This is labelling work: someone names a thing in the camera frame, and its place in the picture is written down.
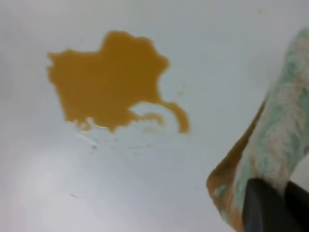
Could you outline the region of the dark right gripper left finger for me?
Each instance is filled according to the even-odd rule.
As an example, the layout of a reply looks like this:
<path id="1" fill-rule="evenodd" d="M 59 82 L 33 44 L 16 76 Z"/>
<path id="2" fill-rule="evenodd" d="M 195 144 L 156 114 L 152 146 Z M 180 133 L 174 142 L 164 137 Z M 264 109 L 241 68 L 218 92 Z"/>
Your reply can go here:
<path id="1" fill-rule="evenodd" d="M 247 183 L 242 220 L 246 232 L 302 231 L 276 190 L 256 178 Z"/>

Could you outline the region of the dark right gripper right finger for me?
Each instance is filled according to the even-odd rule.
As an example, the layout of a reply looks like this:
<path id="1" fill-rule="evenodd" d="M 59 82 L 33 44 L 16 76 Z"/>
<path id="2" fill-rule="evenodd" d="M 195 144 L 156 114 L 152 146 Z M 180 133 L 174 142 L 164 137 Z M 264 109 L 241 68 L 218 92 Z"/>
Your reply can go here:
<path id="1" fill-rule="evenodd" d="M 286 206 L 303 228 L 304 231 L 309 231 L 309 193 L 294 182 L 289 181 L 285 190 Z"/>

